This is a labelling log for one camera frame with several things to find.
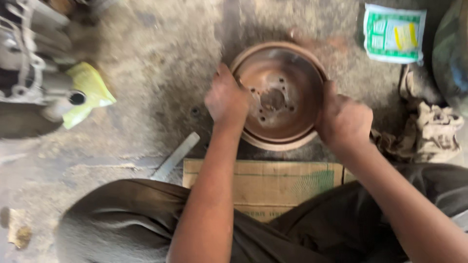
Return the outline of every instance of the cardboard box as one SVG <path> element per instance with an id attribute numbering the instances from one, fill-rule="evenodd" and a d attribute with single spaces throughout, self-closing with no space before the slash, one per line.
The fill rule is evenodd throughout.
<path id="1" fill-rule="evenodd" d="M 195 183 L 203 160 L 185 159 L 183 186 Z M 338 163 L 242 161 L 234 167 L 235 209 L 268 222 L 343 182 Z"/>

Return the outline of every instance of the concrete floor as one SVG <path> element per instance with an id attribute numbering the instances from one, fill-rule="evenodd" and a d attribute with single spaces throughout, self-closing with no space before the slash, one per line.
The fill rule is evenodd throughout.
<path id="1" fill-rule="evenodd" d="M 7 229 L 0 228 L 0 255 L 5 255 L 0 262 L 57 262 L 54 228 L 69 206 L 105 183 L 148 178 L 192 131 L 201 141 L 189 157 L 202 158 L 212 126 L 203 96 L 218 61 L 229 63 L 252 44 L 284 40 L 291 26 L 338 43 L 317 55 L 339 92 L 369 105 L 374 127 L 401 131 L 407 118 L 397 92 L 401 66 L 366 56 L 364 2 L 122 0 L 102 15 L 96 27 L 74 28 L 76 55 L 100 70 L 117 103 L 93 110 L 69 131 L 60 128 L 39 138 L 0 141 L 0 208 L 15 209 L 10 223 L 32 230 L 28 247 L 17 250 L 7 244 Z M 430 71 L 433 36 L 451 1 L 370 2 L 428 9 L 424 51 Z M 426 96 L 436 101 L 428 69 L 415 69 L 416 84 L 428 87 Z M 193 107 L 200 109 L 199 116 L 191 116 Z M 319 139 L 280 153 L 242 141 L 238 159 L 336 161 Z M 181 174 L 179 167 L 160 179 L 180 184 Z"/>

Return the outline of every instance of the person's right hand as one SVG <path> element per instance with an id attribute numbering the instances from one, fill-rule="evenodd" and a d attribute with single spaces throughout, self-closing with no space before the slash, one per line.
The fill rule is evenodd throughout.
<path id="1" fill-rule="evenodd" d="M 320 139 L 339 155 L 369 143 L 373 114 L 366 105 L 336 93 L 333 81 L 323 87 L 323 106 L 315 121 Z"/>

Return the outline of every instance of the cloth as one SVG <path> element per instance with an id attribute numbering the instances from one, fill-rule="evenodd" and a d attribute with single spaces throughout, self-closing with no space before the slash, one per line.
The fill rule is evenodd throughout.
<path id="1" fill-rule="evenodd" d="M 465 224 L 468 170 L 442 164 L 397 169 L 443 213 Z M 190 190 L 151 180 L 104 185 L 65 213 L 57 230 L 62 263 L 165 262 Z M 260 223 L 234 211 L 232 263 L 402 263 L 407 256 L 378 205 L 348 183 Z"/>
<path id="2" fill-rule="evenodd" d="M 381 153 L 395 161 L 406 163 L 443 163 L 461 152 L 455 133 L 464 120 L 450 107 L 429 106 L 416 97 L 413 72 L 406 65 L 400 86 L 400 96 L 407 101 L 410 114 L 403 133 L 395 136 L 371 130 L 371 139 Z"/>

